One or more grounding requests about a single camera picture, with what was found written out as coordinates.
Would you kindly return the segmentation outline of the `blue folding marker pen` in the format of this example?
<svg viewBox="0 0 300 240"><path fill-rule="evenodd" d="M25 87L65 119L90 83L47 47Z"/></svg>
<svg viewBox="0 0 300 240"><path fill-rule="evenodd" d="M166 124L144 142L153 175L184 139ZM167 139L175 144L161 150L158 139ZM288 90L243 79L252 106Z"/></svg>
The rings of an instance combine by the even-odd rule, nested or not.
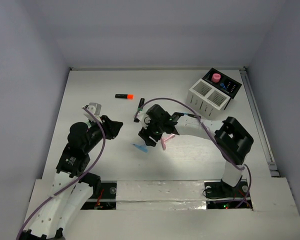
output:
<svg viewBox="0 0 300 240"><path fill-rule="evenodd" d="M144 153L148 153L148 148L145 144L143 145L139 145L139 144L136 144L136 143L133 143L132 144L134 147L136 147L138 150L144 152Z"/></svg>

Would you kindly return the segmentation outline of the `pink folding marker pen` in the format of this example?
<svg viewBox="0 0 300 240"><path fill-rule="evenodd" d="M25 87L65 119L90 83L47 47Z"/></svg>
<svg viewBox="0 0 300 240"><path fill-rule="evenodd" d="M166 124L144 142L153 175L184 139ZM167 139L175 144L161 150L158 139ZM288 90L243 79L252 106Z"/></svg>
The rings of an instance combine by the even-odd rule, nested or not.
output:
<svg viewBox="0 0 300 240"><path fill-rule="evenodd" d="M162 149L165 151L167 149L167 142L173 139L176 135L175 134L170 134L166 137L162 136L160 139L160 143L162 146Z"/></svg>

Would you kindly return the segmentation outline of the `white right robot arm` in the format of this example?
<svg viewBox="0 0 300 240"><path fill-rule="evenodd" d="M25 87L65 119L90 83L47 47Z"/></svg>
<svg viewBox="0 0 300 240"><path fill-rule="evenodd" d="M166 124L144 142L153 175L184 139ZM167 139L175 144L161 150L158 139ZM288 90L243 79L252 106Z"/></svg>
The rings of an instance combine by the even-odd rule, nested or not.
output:
<svg viewBox="0 0 300 240"><path fill-rule="evenodd" d="M163 134L211 140L226 161L220 183L221 192L232 196L238 191L244 161L254 139L236 118L229 116L220 121L200 118L196 114L169 114L158 104L147 111L139 111L136 118L142 125L138 135L150 147L155 147Z"/></svg>

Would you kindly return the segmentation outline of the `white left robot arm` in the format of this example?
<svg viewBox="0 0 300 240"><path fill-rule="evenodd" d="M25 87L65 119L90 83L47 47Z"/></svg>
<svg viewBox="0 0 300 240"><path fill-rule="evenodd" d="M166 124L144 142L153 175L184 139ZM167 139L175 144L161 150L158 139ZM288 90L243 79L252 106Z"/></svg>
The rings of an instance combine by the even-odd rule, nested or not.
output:
<svg viewBox="0 0 300 240"><path fill-rule="evenodd" d="M30 214L17 239L65 239L85 202L102 195L100 176L86 171L89 153L99 142L117 137L123 123L112 121L106 115L88 118L88 122L76 122L70 127L48 198Z"/></svg>

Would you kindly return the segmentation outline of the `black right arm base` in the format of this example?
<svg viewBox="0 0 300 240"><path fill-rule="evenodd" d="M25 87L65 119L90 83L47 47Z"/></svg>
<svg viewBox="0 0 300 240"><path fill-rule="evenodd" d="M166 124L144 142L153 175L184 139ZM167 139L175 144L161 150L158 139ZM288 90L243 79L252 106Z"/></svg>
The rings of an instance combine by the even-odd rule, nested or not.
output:
<svg viewBox="0 0 300 240"><path fill-rule="evenodd" d="M206 181L202 194L210 200L243 198L248 190L246 180L241 180L236 186L230 186L222 180Z"/></svg>

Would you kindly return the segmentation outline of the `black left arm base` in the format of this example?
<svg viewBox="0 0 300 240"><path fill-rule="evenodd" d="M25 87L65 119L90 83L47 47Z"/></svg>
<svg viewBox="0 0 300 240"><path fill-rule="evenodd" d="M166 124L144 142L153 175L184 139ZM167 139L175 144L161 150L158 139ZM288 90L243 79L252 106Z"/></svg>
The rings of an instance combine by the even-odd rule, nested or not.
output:
<svg viewBox="0 0 300 240"><path fill-rule="evenodd" d="M81 210L115 210L117 201L117 182L102 181L100 191L90 197Z"/></svg>

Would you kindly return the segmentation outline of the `green highlighter black body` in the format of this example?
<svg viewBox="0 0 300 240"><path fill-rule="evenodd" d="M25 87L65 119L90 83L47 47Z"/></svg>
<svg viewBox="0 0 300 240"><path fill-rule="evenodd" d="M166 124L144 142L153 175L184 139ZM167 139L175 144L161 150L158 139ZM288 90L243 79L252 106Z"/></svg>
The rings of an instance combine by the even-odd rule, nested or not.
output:
<svg viewBox="0 0 300 240"><path fill-rule="evenodd" d="M142 106L144 105L144 103L145 103L145 99L141 98L140 101L139 101L139 104L138 104L137 112L140 112L143 109ZM134 123L138 123L139 121L140 120L137 119L136 117L133 119Z"/></svg>

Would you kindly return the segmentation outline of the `orange highlighter black body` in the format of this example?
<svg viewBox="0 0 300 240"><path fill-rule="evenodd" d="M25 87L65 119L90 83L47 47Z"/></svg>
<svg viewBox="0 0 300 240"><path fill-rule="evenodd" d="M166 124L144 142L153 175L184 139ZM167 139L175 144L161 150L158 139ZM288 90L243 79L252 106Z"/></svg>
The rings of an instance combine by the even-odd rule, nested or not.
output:
<svg viewBox="0 0 300 240"><path fill-rule="evenodd" d="M115 94L115 98L132 100L134 98L134 95L133 94Z"/></svg>

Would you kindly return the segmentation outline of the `blue highlighter black body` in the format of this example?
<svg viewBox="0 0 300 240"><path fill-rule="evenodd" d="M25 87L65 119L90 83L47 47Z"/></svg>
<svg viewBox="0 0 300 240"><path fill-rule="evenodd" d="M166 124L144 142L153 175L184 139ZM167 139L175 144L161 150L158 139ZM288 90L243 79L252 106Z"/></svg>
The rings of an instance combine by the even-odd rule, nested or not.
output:
<svg viewBox="0 0 300 240"><path fill-rule="evenodd" d="M184 114L184 116L188 116L188 117L191 117L191 118L195 118L195 119L199 118L199 119L201 119L201 116L195 115L195 114L192 114L192 113L183 113L183 114Z"/></svg>

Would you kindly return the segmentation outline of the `white slotted organizer box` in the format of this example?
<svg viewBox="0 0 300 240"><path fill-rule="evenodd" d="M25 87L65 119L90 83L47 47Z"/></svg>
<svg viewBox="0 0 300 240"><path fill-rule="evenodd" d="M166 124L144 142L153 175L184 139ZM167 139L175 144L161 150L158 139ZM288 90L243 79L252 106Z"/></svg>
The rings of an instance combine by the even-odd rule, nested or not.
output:
<svg viewBox="0 0 300 240"><path fill-rule="evenodd" d="M185 104L208 120L215 120L230 101L230 96L199 79L187 93Z"/></svg>

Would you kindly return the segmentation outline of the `black slotted organizer box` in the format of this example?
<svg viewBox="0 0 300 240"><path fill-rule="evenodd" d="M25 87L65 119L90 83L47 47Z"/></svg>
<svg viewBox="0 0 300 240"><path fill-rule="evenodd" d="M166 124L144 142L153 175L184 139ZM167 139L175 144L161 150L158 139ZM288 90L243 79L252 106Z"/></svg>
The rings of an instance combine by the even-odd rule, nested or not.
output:
<svg viewBox="0 0 300 240"><path fill-rule="evenodd" d="M218 83L214 83L211 81L212 75L218 73L221 75L221 79ZM229 102L235 98L237 95L238 91L240 90L242 84L239 83L238 81L234 80L233 78L225 75L224 73L220 72L219 70L215 68L211 68L203 77L202 79L213 86L214 88L218 89L221 91L223 94L227 95L229 97L229 101L225 105L225 109L229 105ZM224 83L227 89L223 89L220 84Z"/></svg>

